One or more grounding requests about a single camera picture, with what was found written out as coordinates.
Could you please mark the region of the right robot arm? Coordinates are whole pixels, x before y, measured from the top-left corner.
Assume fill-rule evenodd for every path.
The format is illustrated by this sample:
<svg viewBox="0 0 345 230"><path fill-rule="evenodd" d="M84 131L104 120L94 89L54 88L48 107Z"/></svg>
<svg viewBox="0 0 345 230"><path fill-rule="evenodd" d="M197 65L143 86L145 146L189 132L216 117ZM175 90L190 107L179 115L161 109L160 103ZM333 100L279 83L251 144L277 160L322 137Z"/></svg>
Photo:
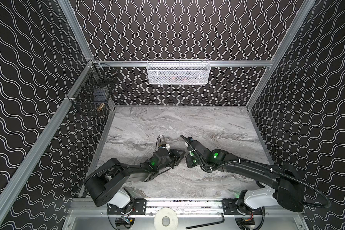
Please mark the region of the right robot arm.
<svg viewBox="0 0 345 230"><path fill-rule="evenodd" d="M256 190L243 190L234 206L237 211L246 215L263 207L281 206L293 212L301 212L304 207L304 185L293 167L258 163L238 157L222 149L209 150L192 137L182 137L189 153L189 168L199 166L202 171L215 171L239 174L257 181Z"/></svg>

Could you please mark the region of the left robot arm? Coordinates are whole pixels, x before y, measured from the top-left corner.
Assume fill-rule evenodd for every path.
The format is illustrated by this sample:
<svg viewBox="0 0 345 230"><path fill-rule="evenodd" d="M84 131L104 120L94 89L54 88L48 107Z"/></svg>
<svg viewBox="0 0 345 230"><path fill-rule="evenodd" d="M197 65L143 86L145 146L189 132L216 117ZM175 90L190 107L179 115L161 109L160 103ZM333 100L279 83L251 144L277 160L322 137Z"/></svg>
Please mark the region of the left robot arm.
<svg viewBox="0 0 345 230"><path fill-rule="evenodd" d="M100 166L84 181L97 207L109 202L126 182L149 182L158 175L179 165L185 156L184 150L159 147L151 158L139 165L121 163L112 158Z"/></svg>

